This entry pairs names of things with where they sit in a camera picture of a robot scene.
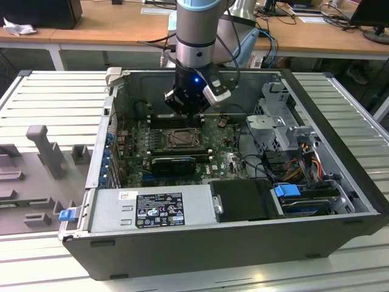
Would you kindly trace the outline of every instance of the computer case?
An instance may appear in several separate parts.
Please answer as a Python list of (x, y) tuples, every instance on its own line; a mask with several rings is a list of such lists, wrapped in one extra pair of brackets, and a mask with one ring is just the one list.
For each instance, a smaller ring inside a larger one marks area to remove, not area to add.
[(1, 0), (0, 23), (3, 18), (34, 27), (73, 29), (83, 13), (80, 0)]

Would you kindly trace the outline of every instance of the blue tab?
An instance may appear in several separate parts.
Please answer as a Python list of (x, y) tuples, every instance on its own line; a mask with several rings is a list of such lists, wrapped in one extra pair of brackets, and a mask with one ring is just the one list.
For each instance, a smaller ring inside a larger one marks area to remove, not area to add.
[(109, 159), (104, 157), (103, 158), (103, 165), (108, 165), (109, 164)]
[(104, 149), (104, 155), (105, 156), (110, 156), (111, 152), (108, 149)]
[(100, 169), (100, 173), (102, 173), (102, 174), (104, 174), (104, 175), (106, 175), (107, 172), (108, 172), (108, 169), (105, 168), (105, 167), (102, 167), (102, 168)]
[(114, 139), (114, 135), (112, 133), (107, 133), (107, 140), (112, 141)]
[(107, 179), (101, 176), (98, 178), (98, 182), (104, 186), (107, 183)]
[(280, 184), (274, 188), (277, 197), (281, 196), (301, 196), (300, 190), (295, 184)]
[(75, 210), (62, 210), (58, 216), (58, 220), (62, 221), (75, 221)]

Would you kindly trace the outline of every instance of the table leg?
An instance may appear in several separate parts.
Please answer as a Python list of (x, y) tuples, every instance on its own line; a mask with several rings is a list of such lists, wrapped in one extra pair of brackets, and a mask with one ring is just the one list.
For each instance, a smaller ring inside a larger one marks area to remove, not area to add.
[(103, 60), (104, 60), (104, 65), (109, 66), (109, 58), (108, 58), (108, 52), (106, 50), (103, 51)]
[(375, 118), (377, 122), (380, 122), (388, 114), (388, 112), (389, 112), (389, 96), (387, 97), (386, 101), (384, 101), (384, 103), (376, 111), (373, 118)]
[(61, 57), (61, 48), (58, 44), (49, 44), (47, 50), (50, 53), (51, 59), (53, 61), (55, 70), (65, 71), (67, 70), (66, 63), (62, 60)]
[(255, 50), (252, 52), (252, 58), (249, 61), (249, 68), (260, 68), (262, 67), (263, 58), (266, 56), (266, 51)]
[(322, 67), (322, 63), (323, 63), (323, 58), (317, 58), (315, 60), (315, 62), (313, 63), (312, 65), (312, 70), (313, 71), (320, 71), (320, 68)]

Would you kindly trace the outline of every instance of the warning label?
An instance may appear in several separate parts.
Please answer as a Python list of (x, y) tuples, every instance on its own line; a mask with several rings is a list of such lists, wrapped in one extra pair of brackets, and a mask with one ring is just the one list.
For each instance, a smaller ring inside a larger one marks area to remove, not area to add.
[(138, 228), (185, 225), (182, 193), (160, 193), (136, 197)]

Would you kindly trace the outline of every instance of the computer monitor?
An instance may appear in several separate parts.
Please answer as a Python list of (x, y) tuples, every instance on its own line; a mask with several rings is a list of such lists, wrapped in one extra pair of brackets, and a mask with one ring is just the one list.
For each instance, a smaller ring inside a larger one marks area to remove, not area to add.
[(364, 37), (375, 43), (389, 44), (389, 36), (385, 34), (385, 28), (389, 27), (389, 1), (361, 0), (350, 19), (350, 24), (373, 26), (374, 30), (364, 32)]
[(288, 3), (289, 5), (311, 6), (312, 0), (278, 0), (278, 2)]
[(277, 8), (277, 1), (278, 0), (265, 0), (264, 5), (260, 7), (258, 11), (268, 16), (288, 16), (288, 14), (283, 9)]

